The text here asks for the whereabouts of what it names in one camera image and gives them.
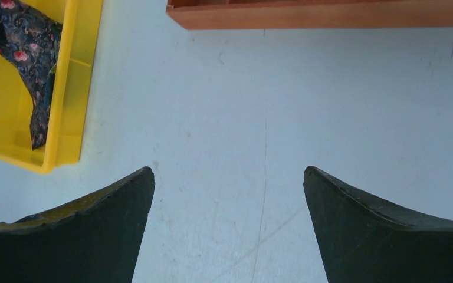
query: patterned cloth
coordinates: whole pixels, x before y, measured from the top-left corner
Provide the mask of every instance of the patterned cloth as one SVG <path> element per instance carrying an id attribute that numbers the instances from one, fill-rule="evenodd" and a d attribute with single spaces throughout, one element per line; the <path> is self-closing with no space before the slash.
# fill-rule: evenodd
<path id="1" fill-rule="evenodd" d="M 62 25 L 18 0 L 0 0 L 0 54 L 24 82 L 34 108 L 32 149 L 46 144 Z"/>

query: yellow plastic tray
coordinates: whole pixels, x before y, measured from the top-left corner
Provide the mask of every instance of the yellow plastic tray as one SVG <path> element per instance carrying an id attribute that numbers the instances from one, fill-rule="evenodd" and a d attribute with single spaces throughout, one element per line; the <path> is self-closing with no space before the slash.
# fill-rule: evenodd
<path id="1" fill-rule="evenodd" d="M 24 0 L 63 23 L 45 147 L 32 151 L 32 99 L 0 56 L 0 160 L 37 173 L 79 161 L 103 0 Z"/>

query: white table surface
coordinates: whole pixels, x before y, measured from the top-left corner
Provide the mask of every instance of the white table surface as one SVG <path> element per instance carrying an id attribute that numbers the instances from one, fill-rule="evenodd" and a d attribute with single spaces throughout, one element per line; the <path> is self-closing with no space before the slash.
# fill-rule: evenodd
<path id="1" fill-rule="evenodd" d="M 308 165 L 453 219 L 453 29 L 189 32 L 165 6 L 105 0 L 81 160 L 0 162 L 0 221 L 150 166 L 134 282 L 319 283 Z"/>

